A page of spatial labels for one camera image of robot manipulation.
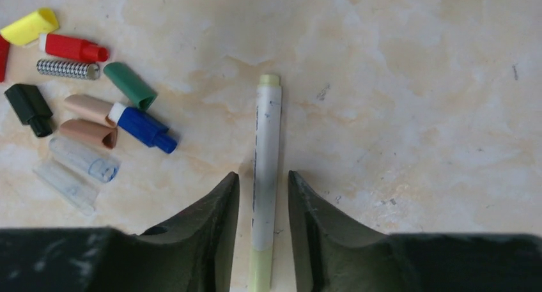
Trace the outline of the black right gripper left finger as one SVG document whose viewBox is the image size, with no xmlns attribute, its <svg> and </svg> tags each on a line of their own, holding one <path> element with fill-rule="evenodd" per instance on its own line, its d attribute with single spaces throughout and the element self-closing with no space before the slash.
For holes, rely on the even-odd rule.
<svg viewBox="0 0 542 292">
<path fill-rule="evenodd" d="M 229 291 L 240 182 L 142 234 L 113 227 L 1 230 L 2 291 Z"/>
</svg>

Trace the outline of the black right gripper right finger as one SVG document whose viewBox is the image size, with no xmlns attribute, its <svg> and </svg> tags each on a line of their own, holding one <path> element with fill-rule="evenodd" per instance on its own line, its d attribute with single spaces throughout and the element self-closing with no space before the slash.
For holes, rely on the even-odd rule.
<svg viewBox="0 0 542 292">
<path fill-rule="evenodd" d="M 541 238 L 532 234 L 383 234 L 295 171 L 288 211 L 299 291 L 541 290 Z"/>
</svg>

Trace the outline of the white pen with light-green cap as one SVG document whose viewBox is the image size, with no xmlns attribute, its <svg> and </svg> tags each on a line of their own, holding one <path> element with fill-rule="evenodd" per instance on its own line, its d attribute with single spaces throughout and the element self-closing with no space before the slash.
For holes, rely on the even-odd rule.
<svg viewBox="0 0 542 292">
<path fill-rule="evenodd" d="M 249 291 L 270 290 L 281 109 L 279 76 L 261 75 L 256 97 Z"/>
</svg>

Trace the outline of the clear pen cap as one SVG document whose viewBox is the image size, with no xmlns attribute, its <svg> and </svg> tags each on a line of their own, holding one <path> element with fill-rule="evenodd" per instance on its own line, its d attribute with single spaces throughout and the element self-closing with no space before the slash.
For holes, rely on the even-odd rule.
<svg viewBox="0 0 542 292">
<path fill-rule="evenodd" d="M 53 159 L 40 162 L 33 172 L 81 213 L 94 214 L 98 192 L 83 177 Z"/>
<path fill-rule="evenodd" d="M 112 181 L 120 169 L 117 160 L 65 137 L 53 137 L 49 141 L 49 150 L 62 164 L 101 183 Z"/>
</svg>

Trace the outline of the blue pen cap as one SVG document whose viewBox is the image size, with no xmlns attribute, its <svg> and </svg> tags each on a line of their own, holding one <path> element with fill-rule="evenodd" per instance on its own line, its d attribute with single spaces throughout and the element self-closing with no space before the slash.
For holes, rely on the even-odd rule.
<svg viewBox="0 0 542 292">
<path fill-rule="evenodd" d="M 115 102 L 108 118 L 149 148 L 171 154 L 177 147 L 177 141 L 168 134 L 169 127 L 138 108 Z"/>
</svg>

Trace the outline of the green pen cap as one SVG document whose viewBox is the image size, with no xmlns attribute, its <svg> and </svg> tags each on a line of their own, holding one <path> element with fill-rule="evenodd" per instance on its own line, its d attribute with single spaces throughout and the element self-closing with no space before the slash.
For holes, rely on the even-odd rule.
<svg viewBox="0 0 542 292">
<path fill-rule="evenodd" d="M 125 63 L 107 64 L 104 74 L 140 110 L 148 110 L 157 97 L 155 90 Z"/>
</svg>

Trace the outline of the brown pen cap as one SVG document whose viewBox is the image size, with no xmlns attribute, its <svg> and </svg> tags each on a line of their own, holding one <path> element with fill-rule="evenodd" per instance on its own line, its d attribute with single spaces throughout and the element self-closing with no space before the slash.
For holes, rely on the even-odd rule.
<svg viewBox="0 0 542 292">
<path fill-rule="evenodd" d="M 109 150 L 116 147 L 118 138 L 117 128 L 109 128 L 84 119 L 65 121 L 60 125 L 59 131 L 73 140 Z"/>
</svg>

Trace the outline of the beige pen cap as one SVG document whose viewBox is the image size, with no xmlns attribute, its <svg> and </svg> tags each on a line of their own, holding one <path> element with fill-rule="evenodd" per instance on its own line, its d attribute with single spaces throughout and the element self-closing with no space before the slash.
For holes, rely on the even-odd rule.
<svg viewBox="0 0 542 292">
<path fill-rule="evenodd" d="M 64 106 L 78 117 L 105 127 L 114 128 L 116 123 L 109 119 L 113 104 L 89 95 L 76 94 L 64 99 Z"/>
</svg>

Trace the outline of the checkered pen cap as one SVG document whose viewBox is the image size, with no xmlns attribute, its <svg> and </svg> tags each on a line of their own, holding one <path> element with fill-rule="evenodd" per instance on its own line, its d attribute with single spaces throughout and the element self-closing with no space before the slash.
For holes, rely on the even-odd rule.
<svg viewBox="0 0 542 292">
<path fill-rule="evenodd" d="M 41 75 L 95 81 L 100 78 L 100 67 L 94 63 L 80 63 L 54 59 L 39 59 L 36 69 Z"/>
</svg>

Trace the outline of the black pen cap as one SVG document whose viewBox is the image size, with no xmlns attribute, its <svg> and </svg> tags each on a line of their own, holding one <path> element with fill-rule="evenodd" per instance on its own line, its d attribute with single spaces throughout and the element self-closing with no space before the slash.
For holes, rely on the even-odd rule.
<svg viewBox="0 0 542 292">
<path fill-rule="evenodd" d="M 36 137 L 47 137 L 53 133 L 50 122 L 53 113 L 37 86 L 14 84 L 4 95 L 21 124 L 30 126 Z"/>
</svg>

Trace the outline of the small red pen cap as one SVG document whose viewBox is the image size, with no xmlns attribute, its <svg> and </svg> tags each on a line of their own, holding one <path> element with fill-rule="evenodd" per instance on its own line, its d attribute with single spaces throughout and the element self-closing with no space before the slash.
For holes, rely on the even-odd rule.
<svg viewBox="0 0 542 292">
<path fill-rule="evenodd" d="M 106 62 L 109 59 L 106 47 L 82 38 L 40 33 L 38 41 L 39 49 L 50 56 L 81 63 Z"/>
</svg>

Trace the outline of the yellow pen cap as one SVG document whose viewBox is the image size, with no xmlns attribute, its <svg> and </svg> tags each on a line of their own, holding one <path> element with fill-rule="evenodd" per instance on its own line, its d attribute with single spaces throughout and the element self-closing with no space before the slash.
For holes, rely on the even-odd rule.
<svg viewBox="0 0 542 292">
<path fill-rule="evenodd" d="M 12 45 L 24 46 L 59 28 L 56 14 L 50 8 L 39 8 L 1 29 L 1 36 Z"/>
</svg>

